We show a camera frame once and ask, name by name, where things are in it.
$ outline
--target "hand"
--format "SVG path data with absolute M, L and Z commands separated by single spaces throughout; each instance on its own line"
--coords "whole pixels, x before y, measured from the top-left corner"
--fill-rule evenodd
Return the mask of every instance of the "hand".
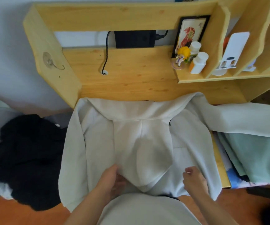
M 190 196 L 209 195 L 207 181 L 196 166 L 187 167 L 183 173 L 183 178 L 184 189 Z
M 105 197 L 105 205 L 107 205 L 122 193 L 126 184 L 127 180 L 118 174 L 118 165 L 114 164 L 103 172 L 95 188 Z

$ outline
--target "hook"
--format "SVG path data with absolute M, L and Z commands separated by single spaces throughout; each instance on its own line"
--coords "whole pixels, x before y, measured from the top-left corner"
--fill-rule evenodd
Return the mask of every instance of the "hook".
M 48 53 L 48 52 L 43 52 L 43 62 L 44 64 L 48 67 L 48 68 L 51 68 L 52 66 L 59 69 L 55 64 L 54 64 L 54 61 L 51 59 L 51 55 Z
M 47 60 L 47 64 L 53 65 L 54 67 L 56 67 L 57 69 L 59 69 L 59 68 L 54 64 L 54 62 L 53 62 L 52 59 L 48 59 L 48 60 Z

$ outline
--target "red-haired character drawing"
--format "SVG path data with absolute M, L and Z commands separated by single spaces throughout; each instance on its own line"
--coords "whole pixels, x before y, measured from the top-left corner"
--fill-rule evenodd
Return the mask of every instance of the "red-haired character drawing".
M 180 49 L 183 46 L 190 46 L 191 42 L 192 42 L 192 38 L 194 36 L 195 30 L 193 27 L 188 27 L 184 30 L 184 32 L 186 33 L 185 38 L 183 39 L 183 41 L 181 42 L 180 46 L 178 47 L 178 49 Z

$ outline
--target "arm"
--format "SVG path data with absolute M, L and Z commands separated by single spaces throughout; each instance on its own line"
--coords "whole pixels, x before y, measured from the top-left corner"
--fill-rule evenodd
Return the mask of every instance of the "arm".
M 75 208 L 64 225 L 96 225 L 104 207 L 126 185 L 126 180 L 117 172 L 117 165 L 106 169 L 96 187 Z
M 209 225 L 238 225 L 208 194 L 207 181 L 195 167 L 188 167 L 183 173 L 184 188 L 193 198 Z

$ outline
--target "yellow-haired figurine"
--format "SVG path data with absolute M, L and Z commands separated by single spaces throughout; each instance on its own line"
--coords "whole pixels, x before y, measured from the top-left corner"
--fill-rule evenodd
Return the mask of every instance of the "yellow-haired figurine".
M 178 49 L 178 56 L 176 57 L 175 63 L 178 63 L 178 66 L 181 65 L 181 62 L 186 60 L 190 56 L 190 49 L 187 46 L 183 46 Z

